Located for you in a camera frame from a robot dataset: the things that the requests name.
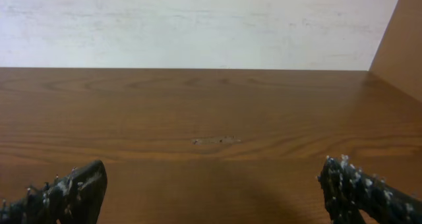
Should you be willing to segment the right cardboard side panel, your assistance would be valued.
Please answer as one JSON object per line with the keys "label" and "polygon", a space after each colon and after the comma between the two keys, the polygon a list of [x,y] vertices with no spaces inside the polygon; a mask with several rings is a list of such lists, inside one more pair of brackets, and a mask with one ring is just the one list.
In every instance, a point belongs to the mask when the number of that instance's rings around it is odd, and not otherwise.
{"label": "right cardboard side panel", "polygon": [[421,0],[398,0],[370,71],[421,101]]}

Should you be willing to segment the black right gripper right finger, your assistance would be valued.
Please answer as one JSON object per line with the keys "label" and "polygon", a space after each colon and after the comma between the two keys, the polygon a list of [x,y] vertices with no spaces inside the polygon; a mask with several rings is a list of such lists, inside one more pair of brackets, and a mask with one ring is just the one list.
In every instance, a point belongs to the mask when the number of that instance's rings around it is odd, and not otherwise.
{"label": "black right gripper right finger", "polygon": [[387,185],[361,168],[326,157],[317,180],[324,194],[324,207],[334,224],[364,223],[364,211],[377,223],[421,224],[421,200]]}

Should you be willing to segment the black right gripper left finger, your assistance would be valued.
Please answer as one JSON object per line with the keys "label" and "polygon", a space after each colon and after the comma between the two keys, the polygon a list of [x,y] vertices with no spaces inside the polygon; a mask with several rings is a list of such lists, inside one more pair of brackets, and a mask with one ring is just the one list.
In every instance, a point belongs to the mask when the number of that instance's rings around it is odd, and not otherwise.
{"label": "black right gripper left finger", "polygon": [[19,200],[2,200],[1,224],[96,224],[106,190],[106,168],[95,160],[41,188],[28,186]]}

